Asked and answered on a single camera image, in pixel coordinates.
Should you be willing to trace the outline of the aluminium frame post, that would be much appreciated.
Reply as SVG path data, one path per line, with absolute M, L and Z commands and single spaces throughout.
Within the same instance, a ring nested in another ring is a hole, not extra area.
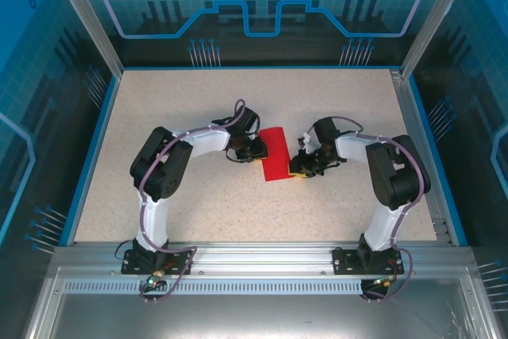
M 433 3 L 425 22 L 412 43 L 406 58 L 402 62 L 400 77 L 403 82 L 409 80 L 409 77 L 418 65 L 418 62 L 428 48 L 454 1 L 455 0 L 436 0 Z
M 112 75 L 121 80 L 124 67 L 89 0 L 69 0 Z

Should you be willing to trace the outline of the aluminium mounting rail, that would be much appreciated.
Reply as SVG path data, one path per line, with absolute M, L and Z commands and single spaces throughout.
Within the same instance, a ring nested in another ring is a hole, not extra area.
M 332 251 L 355 249 L 352 241 L 279 243 L 197 243 L 190 276 L 193 278 L 314 278 L 333 275 Z M 434 241 L 409 241 L 416 276 L 454 276 L 475 266 L 469 247 L 440 245 Z M 57 248 L 48 272 L 69 277 L 119 276 L 121 261 L 114 258 L 115 244 L 84 243 Z

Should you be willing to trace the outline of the grey metal sheet panel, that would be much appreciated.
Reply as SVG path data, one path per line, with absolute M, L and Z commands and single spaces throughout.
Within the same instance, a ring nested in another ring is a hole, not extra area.
M 417 277 L 395 297 L 69 295 L 46 279 L 22 339 L 508 339 L 478 277 Z

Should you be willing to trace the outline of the aluminium side rail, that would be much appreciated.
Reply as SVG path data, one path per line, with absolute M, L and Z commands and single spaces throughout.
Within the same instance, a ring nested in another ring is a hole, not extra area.
M 431 153 L 428 137 L 425 132 L 424 121 L 418 110 L 414 93 L 411 90 L 410 84 L 402 79 L 399 70 L 390 69 L 389 72 L 407 134 L 413 139 L 414 145 L 431 180 L 430 191 L 425 194 L 425 200 L 421 201 L 419 205 L 426 204 L 437 243 L 440 246 L 455 246 L 453 228 L 449 227 L 448 221 L 450 218 L 448 203 L 442 191 L 441 181 L 433 162 L 433 154 Z

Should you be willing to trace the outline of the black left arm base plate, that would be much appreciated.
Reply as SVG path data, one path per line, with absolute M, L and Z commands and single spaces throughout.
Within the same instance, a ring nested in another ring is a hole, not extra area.
M 193 251 L 181 253 L 138 252 L 133 249 L 124 254 L 121 265 L 122 275 L 151 275 L 163 271 L 165 275 L 178 275 L 188 263 Z

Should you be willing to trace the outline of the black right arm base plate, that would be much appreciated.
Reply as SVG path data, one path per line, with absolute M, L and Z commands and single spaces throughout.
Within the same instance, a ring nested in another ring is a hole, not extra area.
M 392 248 L 373 252 L 369 247 L 332 251 L 335 275 L 403 275 L 405 273 L 401 253 Z

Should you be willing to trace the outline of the blue table border strip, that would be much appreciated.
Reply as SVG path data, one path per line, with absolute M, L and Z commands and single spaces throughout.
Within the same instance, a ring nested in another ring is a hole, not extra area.
M 64 223 L 63 232 L 60 235 L 60 247 L 72 246 L 75 240 L 75 234 L 79 226 L 79 220 L 81 218 L 87 194 L 90 189 L 90 183 L 93 178 L 95 166 L 98 161 L 98 155 L 100 153 L 102 142 L 106 134 L 120 82 L 121 80 L 117 79 L 114 76 L 110 80 L 110 84 L 106 91 L 106 96 L 104 98 L 102 108 L 94 128 L 94 133 L 89 144 L 87 156 L 83 163 L 79 181 L 71 201 L 67 219 Z
M 409 77 L 408 84 L 410 96 L 412 97 L 417 110 L 417 119 L 421 124 L 421 131 L 424 136 L 424 146 L 428 152 L 429 158 L 427 161 L 429 162 L 429 171 L 432 173 L 432 191 L 435 194 L 434 199 L 437 203 L 437 209 L 444 216 L 444 220 L 448 228 L 450 243 L 455 246 L 467 247 L 468 240 L 456 208 L 452 190 L 445 174 L 445 169 L 437 147 L 437 141 L 432 133 L 429 117 L 421 99 L 416 81 L 412 75 Z

